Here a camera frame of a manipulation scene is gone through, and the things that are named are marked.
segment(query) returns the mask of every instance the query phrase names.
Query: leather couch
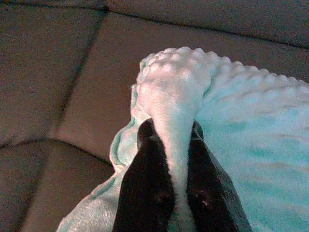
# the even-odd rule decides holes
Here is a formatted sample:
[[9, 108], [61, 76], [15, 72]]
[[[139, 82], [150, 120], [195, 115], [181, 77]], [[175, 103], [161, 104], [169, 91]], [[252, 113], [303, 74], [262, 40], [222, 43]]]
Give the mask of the leather couch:
[[309, 82], [308, 12], [305, 0], [2, 2], [0, 231], [55, 231], [113, 174], [148, 54], [201, 47]]

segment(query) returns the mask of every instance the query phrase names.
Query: brown leather couch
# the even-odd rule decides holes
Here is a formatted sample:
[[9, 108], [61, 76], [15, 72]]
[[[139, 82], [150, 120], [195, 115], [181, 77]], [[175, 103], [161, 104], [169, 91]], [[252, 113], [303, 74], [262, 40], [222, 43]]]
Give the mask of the brown leather couch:
[[14, 0], [0, 20], [1, 232], [55, 231], [112, 175], [150, 53], [201, 47], [309, 82], [305, 0]]

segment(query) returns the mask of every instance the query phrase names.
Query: fuzzy blanket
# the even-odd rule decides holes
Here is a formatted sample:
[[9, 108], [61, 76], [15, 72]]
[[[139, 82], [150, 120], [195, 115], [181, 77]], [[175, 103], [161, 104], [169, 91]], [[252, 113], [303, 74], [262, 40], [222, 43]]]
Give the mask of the fuzzy blanket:
[[193, 121], [233, 180], [255, 232], [309, 231], [309, 84], [200, 48], [168, 48], [140, 62], [131, 121], [115, 136], [115, 173], [57, 232], [111, 232], [137, 131], [152, 118], [176, 197], [169, 231], [196, 231], [185, 194]]

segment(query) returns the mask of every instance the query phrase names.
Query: couch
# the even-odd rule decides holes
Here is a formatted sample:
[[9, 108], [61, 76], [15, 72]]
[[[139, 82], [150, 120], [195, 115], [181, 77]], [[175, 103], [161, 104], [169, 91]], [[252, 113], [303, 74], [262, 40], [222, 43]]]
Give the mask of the couch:
[[309, 82], [309, 5], [7, 0], [0, 5], [0, 231], [54, 232], [112, 174], [139, 62], [201, 47]]

